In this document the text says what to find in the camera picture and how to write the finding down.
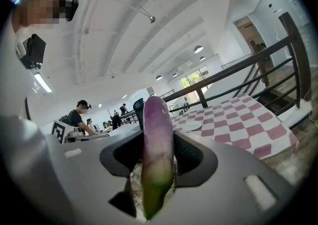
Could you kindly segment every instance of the ceiling light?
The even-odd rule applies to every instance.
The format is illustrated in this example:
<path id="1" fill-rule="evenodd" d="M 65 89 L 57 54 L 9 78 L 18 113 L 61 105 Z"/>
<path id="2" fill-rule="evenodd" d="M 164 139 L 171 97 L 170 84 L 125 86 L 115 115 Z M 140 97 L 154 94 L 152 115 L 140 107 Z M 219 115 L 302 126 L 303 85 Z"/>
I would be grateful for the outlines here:
<path id="1" fill-rule="evenodd" d="M 196 46 L 195 49 L 194 49 L 194 53 L 197 54 L 197 53 L 199 53 L 202 49 L 203 49 L 202 46 Z"/>
<path id="2" fill-rule="evenodd" d="M 44 90 L 46 90 L 47 92 L 52 92 L 50 87 L 46 84 L 46 82 L 43 80 L 43 78 L 41 77 L 39 73 L 34 74 L 34 77 L 36 80 L 38 80 L 38 82 L 44 88 Z"/>

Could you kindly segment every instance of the black t-shirt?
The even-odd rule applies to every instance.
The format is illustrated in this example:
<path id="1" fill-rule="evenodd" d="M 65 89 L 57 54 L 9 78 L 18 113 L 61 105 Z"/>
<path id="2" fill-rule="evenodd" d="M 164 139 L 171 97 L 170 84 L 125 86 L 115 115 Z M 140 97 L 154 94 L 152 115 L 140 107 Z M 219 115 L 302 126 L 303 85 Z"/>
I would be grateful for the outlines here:
<path id="1" fill-rule="evenodd" d="M 72 110 L 68 115 L 67 124 L 77 127 L 80 122 L 82 122 L 81 116 L 75 109 Z"/>

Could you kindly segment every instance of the floor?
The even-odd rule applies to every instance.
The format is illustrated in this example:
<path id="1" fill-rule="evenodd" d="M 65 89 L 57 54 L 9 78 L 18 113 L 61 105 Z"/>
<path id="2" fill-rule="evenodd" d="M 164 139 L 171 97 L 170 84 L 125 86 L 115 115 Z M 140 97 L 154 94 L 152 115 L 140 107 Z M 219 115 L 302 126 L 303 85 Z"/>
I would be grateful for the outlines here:
<path id="1" fill-rule="evenodd" d="M 269 75 L 269 84 L 272 85 L 283 77 L 292 73 L 291 66 L 284 66 Z M 311 118 L 318 119 L 318 68 L 311 68 L 312 75 L 312 98 L 311 103 L 313 112 Z M 295 78 L 291 78 L 284 84 L 276 88 L 280 92 L 285 92 L 295 85 Z M 292 98 L 296 98 L 296 92 L 290 94 Z M 299 140 L 299 145 L 296 148 L 289 148 L 273 157 L 264 159 L 263 161 L 271 168 L 281 174 L 292 185 L 298 186 L 301 184 L 309 173 L 311 164 L 318 152 L 318 128 L 307 118 L 298 126 L 292 129 L 292 132 Z"/>

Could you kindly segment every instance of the ceiling beam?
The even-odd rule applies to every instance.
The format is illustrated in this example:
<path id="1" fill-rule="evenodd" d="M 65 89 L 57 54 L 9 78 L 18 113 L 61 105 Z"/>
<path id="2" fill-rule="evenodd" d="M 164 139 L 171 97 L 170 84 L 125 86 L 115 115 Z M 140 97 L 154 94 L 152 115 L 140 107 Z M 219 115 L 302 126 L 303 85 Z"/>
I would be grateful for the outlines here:
<path id="1" fill-rule="evenodd" d="M 187 25 L 181 32 L 179 32 L 176 36 L 177 39 L 180 39 L 190 31 L 192 31 L 195 27 L 203 23 L 202 18 L 198 18 L 189 25 Z M 165 44 L 165 49 L 158 49 L 139 69 L 139 72 L 144 71 L 150 64 L 152 64 L 163 52 L 165 52 L 170 46 L 172 46 L 176 42 L 176 39 L 173 37 Z"/>
<path id="2" fill-rule="evenodd" d="M 132 52 L 129 59 L 126 61 L 122 68 L 122 72 L 126 72 L 129 66 L 134 62 L 137 56 L 142 52 L 142 50 L 149 44 L 149 42 L 163 29 L 163 26 L 169 24 L 175 17 L 182 13 L 185 9 L 189 8 L 191 5 L 195 4 L 197 0 L 184 0 L 181 1 L 170 13 L 170 17 L 164 17 L 160 24 L 156 24 L 151 30 L 150 34 L 147 35 L 147 40 L 142 41 L 138 47 Z"/>
<path id="3" fill-rule="evenodd" d="M 135 7 L 143 7 L 149 0 L 136 0 L 133 5 Z M 109 64 L 113 58 L 113 55 L 116 51 L 116 48 L 123 37 L 124 33 L 126 32 L 127 28 L 129 27 L 130 23 L 134 20 L 136 17 L 137 12 L 136 11 L 131 11 L 130 9 L 127 10 L 127 14 L 124 15 L 124 17 L 119 21 L 119 26 L 116 28 L 117 30 L 120 30 L 119 35 L 113 36 L 110 42 L 110 47 L 106 47 L 104 49 L 104 56 L 105 56 L 105 61 L 101 64 L 101 71 L 100 75 L 105 76 L 106 72 L 109 68 Z"/>
<path id="4" fill-rule="evenodd" d="M 157 65 L 156 67 L 153 68 L 152 72 L 155 72 L 157 70 L 159 70 L 162 66 L 164 66 L 165 64 L 168 64 L 172 59 L 174 59 L 175 57 L 177 57 L 178 55 L 180 55 L 183 51 L 186 51 L 188 49 L 188 47 L 190 47 L 193 43 L 196 43 L 198 40 L 202 39 L 204 36 L 206 36 L 206 32 L 202 32 L 199 35 L 195 36 L 190 42 L 188 42 L 187 47 L 182 47 L 180 48 L 178 51 L 176 51 L 175 53 L 173 53 L 168 60 L 163 61 L 161 64 Z"/>

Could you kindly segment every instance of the white ceiling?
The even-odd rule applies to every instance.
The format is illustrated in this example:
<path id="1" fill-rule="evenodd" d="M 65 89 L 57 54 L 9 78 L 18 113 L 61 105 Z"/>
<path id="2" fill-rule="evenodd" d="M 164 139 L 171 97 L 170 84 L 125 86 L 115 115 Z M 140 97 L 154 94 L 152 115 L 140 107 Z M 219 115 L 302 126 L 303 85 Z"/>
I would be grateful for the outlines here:
<path id="1" fill-rule="evenodd" d="M 72 22 L 29 29 L 47 43 L 41 74 L 53 89 L 31 99 L 43 106 L 66 99 L 83 98 L 93 105 L 121 99 L 189 60 L 192 67 L 198 65 L 197 45 L 205 47 L 207 59 L 214 56 L 227 21 L 251 13 L 258 2 L 79 0 Z"/>

